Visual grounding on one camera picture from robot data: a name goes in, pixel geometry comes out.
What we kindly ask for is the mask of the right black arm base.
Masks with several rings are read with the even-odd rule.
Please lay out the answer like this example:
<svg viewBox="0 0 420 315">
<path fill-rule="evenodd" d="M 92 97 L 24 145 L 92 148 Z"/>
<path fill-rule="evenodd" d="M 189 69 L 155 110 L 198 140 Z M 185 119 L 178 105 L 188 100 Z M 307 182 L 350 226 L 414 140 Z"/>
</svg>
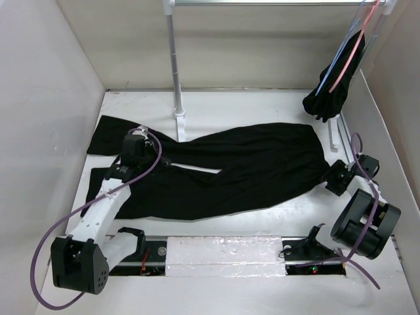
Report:
<svg viewBox="0 0 420 315">
<path fill-rule="evenodd" d="M 286 240 L 279 256 L 285 261 L 287 276 L 346 275 L 345 267 L 340 261 L 313 264 L 314 261 L 337 257 L 331 249 L 316 240 L 307 244 L 303 239 Z"/>
</svg>

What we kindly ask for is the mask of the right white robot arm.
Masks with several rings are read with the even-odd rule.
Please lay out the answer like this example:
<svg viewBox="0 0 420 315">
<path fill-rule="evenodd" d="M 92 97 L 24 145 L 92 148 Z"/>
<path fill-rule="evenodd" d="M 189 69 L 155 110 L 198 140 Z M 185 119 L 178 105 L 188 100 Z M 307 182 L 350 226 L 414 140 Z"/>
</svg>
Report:
<svg viewBox="0 0 420 315">
<path fill-rule="evenodd" d="M 382 196 L 375 175 L 379 161 L 365 154 L 357 154 L 356 161 L 346 164 L 337 160 L 324 174 L 326 189 L 341 196 L 351 195 L 350 201 L 335 221 L 330 236 L 346 247 L 353 248 L 363 236 L 355 254 L 376 259 L 390 238 L 401 210 Z"/>
</svg>

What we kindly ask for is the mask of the black trousers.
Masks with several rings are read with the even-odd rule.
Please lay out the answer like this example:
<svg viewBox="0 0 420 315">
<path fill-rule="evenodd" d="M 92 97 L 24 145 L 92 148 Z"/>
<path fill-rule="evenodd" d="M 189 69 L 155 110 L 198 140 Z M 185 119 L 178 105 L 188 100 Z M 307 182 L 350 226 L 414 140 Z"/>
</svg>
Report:
<svg viewBox="0 0 420 315">
<path fill-rule="evenodd" d="M 194 221 L 264 209 L 307 193 L 329 169 L 309 125 L 250 125 L 187 142 L 156 137 L 169 165 L 131 185 L 118 219 Z"/>
</svg>

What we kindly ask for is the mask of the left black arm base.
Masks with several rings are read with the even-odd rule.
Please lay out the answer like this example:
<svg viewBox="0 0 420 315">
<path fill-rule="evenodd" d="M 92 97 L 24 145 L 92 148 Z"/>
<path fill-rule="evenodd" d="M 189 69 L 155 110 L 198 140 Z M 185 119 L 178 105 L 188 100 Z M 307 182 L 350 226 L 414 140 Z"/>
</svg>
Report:
<svg viewBox="0 0 420 315">
<path fill-rule="evenodd" d="M 122 260 L 110 272 L 111 276 L 164 276 L 167 238 L 146 237 L 146 249 L 141 258 L 134 255 Z"/>
</svg>

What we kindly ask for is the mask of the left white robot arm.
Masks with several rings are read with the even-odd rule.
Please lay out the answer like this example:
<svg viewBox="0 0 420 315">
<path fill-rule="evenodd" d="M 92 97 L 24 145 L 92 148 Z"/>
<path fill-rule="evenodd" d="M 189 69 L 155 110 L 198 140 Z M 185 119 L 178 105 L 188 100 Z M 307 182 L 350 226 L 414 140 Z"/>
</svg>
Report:
<svg viewBox="0 0 420 315">
<path fill-rule="evenodd" d="M 147 252 L 143 230 L 120 228 L 106 234 L 123 204 L 131 197 L 131 185 L 162 164 L 162 146 L 145 128 L 131 129 L 122 141 L 119 157 L 106 170 L 95 199 L 88 202 L 78 225 L 51 245 L 52 280 L 55 287 L 98 295 L 110 271 L 129 257 Z"/>
</svg>

